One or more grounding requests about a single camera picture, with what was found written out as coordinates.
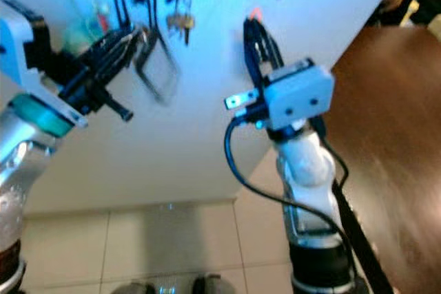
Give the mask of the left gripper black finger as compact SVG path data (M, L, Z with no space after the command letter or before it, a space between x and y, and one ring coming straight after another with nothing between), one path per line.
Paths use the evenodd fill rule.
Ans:
M135 28L110 30L79 55L79 63L94 72L120 72L132 61L143 42L143 33Z
M106 92L107 84L128 67L144 42L145 32L108 32L93 42L89 48L89 94Z

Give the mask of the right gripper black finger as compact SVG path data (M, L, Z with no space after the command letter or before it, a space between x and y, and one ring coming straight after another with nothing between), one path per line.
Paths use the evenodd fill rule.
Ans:
M245 19L245 65L252 78L264 77L261 63L264 61L267 32L258 18Z
M269 76L273 70L280 70L285 64L278 44L264 23L260 24L260 73Z

